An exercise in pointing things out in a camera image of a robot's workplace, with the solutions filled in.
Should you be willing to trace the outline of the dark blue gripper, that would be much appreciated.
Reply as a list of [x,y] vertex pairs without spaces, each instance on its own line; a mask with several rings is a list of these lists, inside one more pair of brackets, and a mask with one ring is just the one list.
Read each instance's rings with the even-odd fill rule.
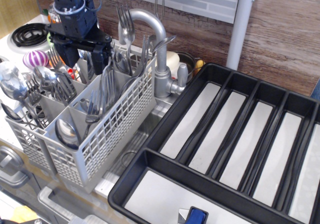
[[79,60],[78,49],[92,52],[96,75],[102,74],[111,56],[111,37],[98,28],[94,0],[53,0],[60,22],[47,29],[64,63],[73,68]]

